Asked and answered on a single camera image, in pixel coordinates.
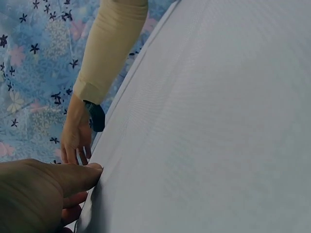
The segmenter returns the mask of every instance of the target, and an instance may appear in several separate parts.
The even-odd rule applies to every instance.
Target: floral pattern
[[[105,112],[174,1],[149,0],[141,35],[102,103]],[[0,162],[61,161],[62,126],[98,7],[99,0],[0,1]]]

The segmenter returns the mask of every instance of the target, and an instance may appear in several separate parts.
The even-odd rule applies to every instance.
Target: white fabric
[[[77,232],[308,232],[310,12],[181,1],[115,100]]]

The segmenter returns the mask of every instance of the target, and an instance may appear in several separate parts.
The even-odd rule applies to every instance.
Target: sleeve
[[[148,0],[101,0],[73,87],[80,100],[100,104],[122,69],[148,13]]]

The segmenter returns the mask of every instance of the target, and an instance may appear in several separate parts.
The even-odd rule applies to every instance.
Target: dark watch strap
[[[95,132],[102,132],[105,128],[105,112],[100,105],[94,104],[90,101],[83,101],[86,109],[92,119],[92,128]]]

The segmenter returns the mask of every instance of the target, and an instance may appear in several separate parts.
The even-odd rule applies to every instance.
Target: hand
[[[61,139],[62,160],[65,164],[78,165],[77,153],[82,165],[87,165],[87,159],[91,158],[92,129],[88,120],[85,104],[73,94]]]
[[[87,159],[91,158],[91,140],[92,129],[88,122],[76,126],[70,120],[66,120],[61,139],[63,162],[78,165],[78,153],[82,165],[87,165]]]
[[[64,227],[78,219],[102,171],[99,164],[0,163],[0,232],[71,233]]]

